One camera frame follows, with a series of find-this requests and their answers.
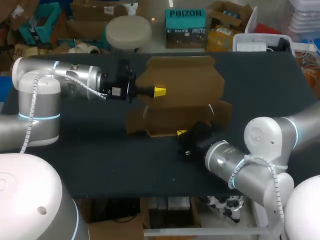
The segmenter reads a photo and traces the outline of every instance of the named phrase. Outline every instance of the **round stool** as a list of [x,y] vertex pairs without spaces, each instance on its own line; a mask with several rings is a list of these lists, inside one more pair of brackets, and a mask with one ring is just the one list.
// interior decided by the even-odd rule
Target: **round stool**
[[141,16],[119,16],[106,27],[106,40],[112,46],[111,52],[134,53],[151,38],[151,25]]

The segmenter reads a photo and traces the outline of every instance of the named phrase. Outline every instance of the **brown box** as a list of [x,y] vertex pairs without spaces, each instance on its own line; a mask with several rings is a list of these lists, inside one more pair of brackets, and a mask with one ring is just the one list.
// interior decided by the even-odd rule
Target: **brown box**
[[[230,1],[215,1],[209,7],[211,20],[211,29],[214,29],[216,25],[224,25],[227,28],[235,29],[241,32],[245,32],[247,23],[252,14],[252,9],[249,4],[240,6]],[[235,18],[224,14],[223,11],[228,11],[233,14],[240,15],[240,18]]]
[[211,56],[152,57],[136,85],[166,88],[166,95],[141,97],[146,106],[128,113],[127,133],[170,136],[197,122],[212,121],[226,128],[232,107],[219,100],[225,81],[214,69],[214,62]]
[[[138,6],[135,14],[146,17],[148,13],[148,0],[137,0]],[[128,15],[123,1],[73,0],[70,4],[74,20],[110,22],[112,19]]]
[[[200,219],[196,206],[196,199],[190,197],[190,211],[192,215],[193,225],[185,226],[189,228],[200,228]],[[119,219],[121,222],[129,220],[128,218]],[[91,240],[144,240],[144,228],[149,229],[150,214],[149,214],[149,199],[140,198],[140,214],[134,219],[126,223],[118,223],[113,220],[101,221],[87,224]],[[190,236],[160,236],[153,237],[153,240],[187,240]]]
[[[7,26],[0,26],[0,47],[7,45],[7,36],[9,28]],[[0,52],[0,72],[7,72],[12,64],[9,51]]]
[[4,0],[4,2],[4,5],[6,5],[6,2],[10,2],[7,5],[10,12],[6,15],[7,11],[2,11],[2,7],[0,7],[0,19],[6,15],[4,18],[5,22],[13,30],[17,30],[22,24],[27,22],[34,15],[39,4],[39,0]]

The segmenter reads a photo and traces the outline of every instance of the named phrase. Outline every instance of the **black table surface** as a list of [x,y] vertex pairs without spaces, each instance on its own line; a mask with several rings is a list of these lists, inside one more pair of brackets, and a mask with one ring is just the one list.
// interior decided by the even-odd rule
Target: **black table surface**
[[[210,55],[216,60],[215,69],[225,80],[222,100],[232,104],[226,140],[243,151],[247,152],[244,129],[251,119],[291,115],[316,102],[290,53]],[[146,69],[151,56],[130,57],[131,68],[137,76]],[[115,72],[114,59],[107,55],[60,54],[43,58],[99,66],[111,75]],[[128,137],[124,126],[126,113],[140,105],[137,100],[129,104],[115,100],[62,99],[59,140],[48,146],[30,147],[27,153],[48,161],[74,198],[237,194],[204,167],[181,161],[177,137]],[[13,90],[2,114],[17,112],[18,94]],[[288,173],[296,185],[320,174],[317,147],[314,144],[292,153]]]

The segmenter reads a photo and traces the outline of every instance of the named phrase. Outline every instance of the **white cable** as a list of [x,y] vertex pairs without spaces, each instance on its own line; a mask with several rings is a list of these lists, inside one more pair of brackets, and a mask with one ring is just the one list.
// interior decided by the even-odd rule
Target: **white cable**
[[20,150],[21,154],[25,153],[27,146],[29,144],[29,140],[30,140],[31,129],[32,129],[32,125],[34,123],[34,114],[35,114],[35,107],[36,107],[36,100],[37,100],[37,90],[38,90],[39,78],[40,78],[40,71],[37,72],[37,75],[34,78],[29,120],[28,120],[28,125],[26,127],[26,133],[25,133],[23,145]]
[[81,87],[83,87],[86,90],[88,90],[89,92],[97,95],[98,97],[100,97],[102,99],[107,99],[100,92],[93,90],[92,88],[90,88],[87,85],[83,84],[81,81],[79,81],[75,77],[72,77],[72,76],[69,76],[69,75],[66,75],[66,74],[63,74],[63,73],[57,73],[57,72],[55,72],[54,69],[51,70],[50,72],[47,72],[47,71],[39,71],[39,72],[37,72],[37,75],[35,76],[34,83],[33,83],[33,92],[32,92],[32,101],[31,101],[31,107],[30,107],[30,113],[29,113],[29,120],[28,120],[28,125],[27,125],[27,128],[26,128],[26,134],[25,134],[25,137],[24,137],[23,145],[22,145],[22,148],[20,150],[21,154],[24,154],[26,152],[26,149],[27,149],[28,144],[29,144],[29,140],[30,140],[30,136],[31,136],[31,129],[32,129],[32,125],[34,123],[34,114],[35,114],[35,108],[36,108],[38,83],[39,83],[39,78],[42,75],[57,75],[57,76],[64,77],[66,79],[69,79],[69,80],[79,84]]
[[279,181],[278,181],[278,175],[276,173],[275,167],[272,163],[270,163],[267,159],[260,157],[260,156],[251,156],[251,155],[245,155],[244,158],[238,163],[236,166],[235,170],[231,174],[229,181],[228,181],[228,187],[230,189],[234,189],[233,182],[238,174],[238,172],[248,163],[248,162],[256,162],[256,159],[259,159],[263,161],[271,170],[272,176],[273,176],[273,182],[274,182],[274,187],[275,187],[275,194],[276,194],[276,201],[277,201],[277,206],[278,206],[278,211],[280,215],[281,222],[284,224],[285,223],[285,215],[284,215],[284,210],[282,207],[282,202],[281,202],[281,197],[280,197],[280,191],[279,191]]
[[311,41],[313,43],[313,46],[315,47],[316,51],[320,54],[320,50],[319,48],[317,47],[317,45],[315,44],[314,40],[311,38]]

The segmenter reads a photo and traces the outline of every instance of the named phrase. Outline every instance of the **white plastic bin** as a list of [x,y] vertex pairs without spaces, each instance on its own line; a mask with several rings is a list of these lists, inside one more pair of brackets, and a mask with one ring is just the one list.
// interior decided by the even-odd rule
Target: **white plastic bin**
[[295,55],[295,50],[292,48],[292,39],[287,35],[267,34],[267,33],[239,33],[233,37],[232,51],[237,51],[238,43],[266,43],[267,46],[278,46],[280,38],[289,41],[291,52]]
[[294,42],[320,38],[320,0],[283,0],[278,23]]

